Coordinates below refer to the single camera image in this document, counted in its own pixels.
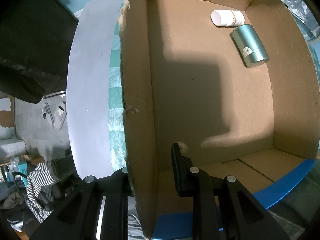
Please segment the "silver screw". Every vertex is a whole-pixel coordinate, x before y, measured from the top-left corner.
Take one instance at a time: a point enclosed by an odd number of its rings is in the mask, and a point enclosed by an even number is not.
[[[191,167],[190,168],[190,172],[192,173],[198,173],[199,172],[199,169],[197,167]]]
[[[236,181],[236,178],[234,177],[234,176],[232,176],[232,175],[229,175],[228,177],[227,177],[227,181],[229,181],[229,182],[235,182]]]
[[[84,181],[86,183],[91,183],[94,181],[94,176],[87,176],[87,177],[85,177]]]

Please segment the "transparent plastic wrap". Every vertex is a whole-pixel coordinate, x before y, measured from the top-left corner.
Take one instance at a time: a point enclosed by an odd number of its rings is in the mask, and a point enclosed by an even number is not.
[[[303,0],[281,0],[298,19],[300,19],[312,32],[314,37],[318,37],[320,27],[308,6]]]

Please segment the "bottle label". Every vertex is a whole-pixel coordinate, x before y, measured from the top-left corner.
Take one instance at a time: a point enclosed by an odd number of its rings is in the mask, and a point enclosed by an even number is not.
[[[248,47],[244,47],[242,50],[243,57],[246,57],[246,56],[250,55],[251,53],[253,53],[253,51],[252,51],[252,49],[250,49]]]

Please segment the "white strip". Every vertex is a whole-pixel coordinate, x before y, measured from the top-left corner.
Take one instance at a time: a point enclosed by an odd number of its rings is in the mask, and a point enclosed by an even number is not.
[[[102,227],[102,217],[103,217],[105,203],[106,203],[106,196],[103,196],[102,202],[101,202],[101,207],[100,207],[99,219],[98,219],[97,233],[96,233],[97,240],[100,240],[101,227]]]

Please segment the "teal box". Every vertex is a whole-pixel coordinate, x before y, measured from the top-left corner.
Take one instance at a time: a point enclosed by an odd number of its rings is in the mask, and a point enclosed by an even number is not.
[[[24,175],[27,175],[27,166],[28,166],[28,164],[26,161],[19,161],[19,163],[18,163],[19,172],[23,173]],[[24,186],[27,187],[27,185],[28,185],[27,179],[22,178],[22,181],[23,181]]]

